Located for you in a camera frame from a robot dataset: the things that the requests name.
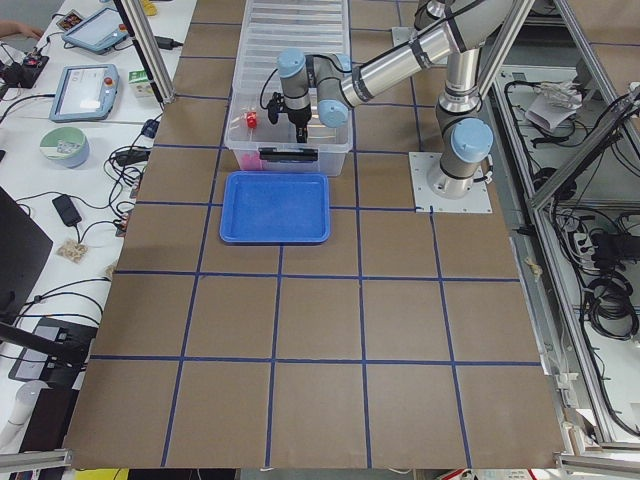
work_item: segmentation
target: cable connector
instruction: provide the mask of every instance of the cable connector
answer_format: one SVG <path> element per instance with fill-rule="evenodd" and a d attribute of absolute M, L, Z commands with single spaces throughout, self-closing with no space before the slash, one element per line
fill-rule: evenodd
<path fill-rule="evenodd" d="M 173 38 L 156 36 L 155 39 L 158 44 L 158 48 L 161 48 L 162 50 L 173 50 L 174 48 L 181 47 L 183 45 Z"/>

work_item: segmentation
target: white box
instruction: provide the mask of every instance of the white box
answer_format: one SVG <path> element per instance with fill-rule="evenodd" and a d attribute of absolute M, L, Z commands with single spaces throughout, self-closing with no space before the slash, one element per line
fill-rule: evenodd
<path fill-rule="evenodd" d="M 287 115 L 281 114 L 278 124 L 271 125 L 259 97 L 277 66 L 278 55 L 286 48 L 296 47 L 305 54 L 350 55 L 348 19 L 347 0 L 247 0 L 224 135 L 225 145 L 233 150 L 242 170 L 340 174 L 353 145 L 352 122 L 340 128 L 322 125 L 312 90 L 309 137 L 307 143 L 297 143 Z M 263 105 L 276 91 L 281 92 L 277 74 L 265 89 Z M 254 129 L 247 126 L 248 112 L 257 113 Z"/>

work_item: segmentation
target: blue plastic tray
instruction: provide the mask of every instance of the blue plastic tray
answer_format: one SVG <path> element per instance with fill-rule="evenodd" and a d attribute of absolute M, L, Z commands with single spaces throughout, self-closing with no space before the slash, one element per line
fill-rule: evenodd
<path fill-rule="evenodd" d="M 229 243 L 321 243 L 331 234 L 329 182 L 320 173 L 234 172 L 220 237 Z"/>

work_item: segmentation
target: person's arm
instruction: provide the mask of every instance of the person's arm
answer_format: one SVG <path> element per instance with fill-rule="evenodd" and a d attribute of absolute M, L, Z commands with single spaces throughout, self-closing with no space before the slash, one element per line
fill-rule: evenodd
<path fill-rule="evenodd" d="M 42 35 L 44 34 L 44 31 L 22 22 L 17 22 L 14 20 L 0 20 L 0 37 L 7 37 L 9 35 L 17 34 L 39 40 L 40 37 L 42 37 Z"/>

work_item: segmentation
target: tablet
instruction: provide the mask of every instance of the tablet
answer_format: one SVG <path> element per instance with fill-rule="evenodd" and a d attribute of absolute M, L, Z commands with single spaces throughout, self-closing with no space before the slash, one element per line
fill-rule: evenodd
<path fill-rule="evenodd" d="M 118 83 L 118 70 L 112 64 L 65 67 L 49 119 L 75 122 L 107 118 Z"/>
<path fill-rule="evenodd" d="M 103 8 L 62 35 L 62 40 L 102 54 L 127 38 L 127 28 L 113 8 Z"/>

